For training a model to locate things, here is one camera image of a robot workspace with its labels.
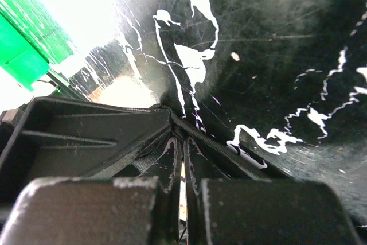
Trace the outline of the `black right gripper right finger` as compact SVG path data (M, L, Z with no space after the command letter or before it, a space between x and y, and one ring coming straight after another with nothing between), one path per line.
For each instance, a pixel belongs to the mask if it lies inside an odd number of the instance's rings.
M361 239L323 183L204 179L188 244L361 244Z

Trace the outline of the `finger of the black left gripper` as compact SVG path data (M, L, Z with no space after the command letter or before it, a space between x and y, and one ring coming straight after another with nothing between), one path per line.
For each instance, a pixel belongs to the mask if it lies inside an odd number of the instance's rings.
M131 164L142 171L171 129L167 109L34 99L16 125L1 127L1 198L40 177L110 178Z

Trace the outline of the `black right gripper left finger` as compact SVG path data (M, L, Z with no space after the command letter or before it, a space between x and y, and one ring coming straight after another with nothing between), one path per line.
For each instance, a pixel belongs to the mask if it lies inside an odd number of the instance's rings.
M158 177L38 178L17 197L2 244L172 244L178 210Z

